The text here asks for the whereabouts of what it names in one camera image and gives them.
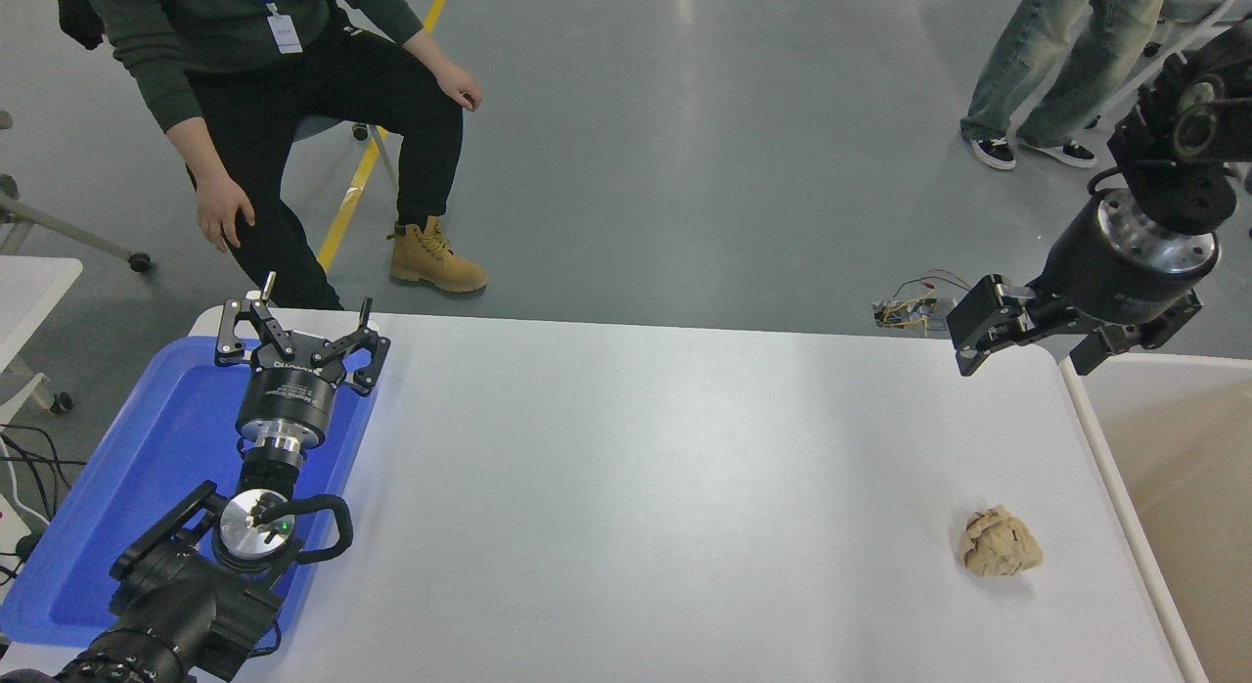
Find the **seated person's right hand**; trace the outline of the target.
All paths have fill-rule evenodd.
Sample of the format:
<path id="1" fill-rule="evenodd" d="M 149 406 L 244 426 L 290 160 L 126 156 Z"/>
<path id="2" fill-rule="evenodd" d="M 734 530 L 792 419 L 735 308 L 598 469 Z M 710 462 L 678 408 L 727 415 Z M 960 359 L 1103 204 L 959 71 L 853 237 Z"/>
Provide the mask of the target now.
<path id="1" fill-rule="evenodd" d="M 240 248 L 239 228 L 255 225 L 254 206 L 243 188 L 227 173 L 197 175 L 197 215 L 202 235 L 219 253 Z"/>

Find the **seated person's left hand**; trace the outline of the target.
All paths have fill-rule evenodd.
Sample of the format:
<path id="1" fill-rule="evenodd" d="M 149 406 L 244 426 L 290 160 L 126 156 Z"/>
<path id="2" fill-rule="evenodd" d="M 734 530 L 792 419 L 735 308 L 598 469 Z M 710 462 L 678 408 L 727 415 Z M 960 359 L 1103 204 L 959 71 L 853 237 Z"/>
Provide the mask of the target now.
<path id="1" fill-rule="evenodd" d="M 467 113 L 477 113 L 483 103 L 483 91 L 477 80 L 454 63 L 437 63 L 429 65 L 429 73 L 433 73 L 434 81 L 441 88 L 441 91 L 448 96 L 452 103 L 456 103 L 458 108 L 464 109 Z"/>

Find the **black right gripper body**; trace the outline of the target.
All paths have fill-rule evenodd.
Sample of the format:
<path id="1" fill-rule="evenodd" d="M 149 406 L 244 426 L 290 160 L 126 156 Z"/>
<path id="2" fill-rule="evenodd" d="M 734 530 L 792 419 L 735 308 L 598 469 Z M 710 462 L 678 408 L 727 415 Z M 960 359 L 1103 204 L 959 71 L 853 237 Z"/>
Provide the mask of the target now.
<path id="1" fill-rule="evenodd" d="M 1212 233 L 1172 231 L 1136 199 L 1090 199 L 1050 246 L 1035 295 L 1101 321 L 1161 316 L 1214 268 Z"/>

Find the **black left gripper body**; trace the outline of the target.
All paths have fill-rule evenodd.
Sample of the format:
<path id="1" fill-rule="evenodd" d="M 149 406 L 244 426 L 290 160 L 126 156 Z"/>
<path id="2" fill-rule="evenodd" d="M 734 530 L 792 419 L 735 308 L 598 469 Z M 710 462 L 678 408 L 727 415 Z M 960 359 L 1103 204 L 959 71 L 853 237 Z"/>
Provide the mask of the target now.
<path id="1" fill-rule="evenodd" d="M 273 428 L 299 439 L 323 439 L 331 427 L 336 392 L 346 377 L 341 359 L 327 367 L 250 362 L 238 434 L 259 439 Z"/>

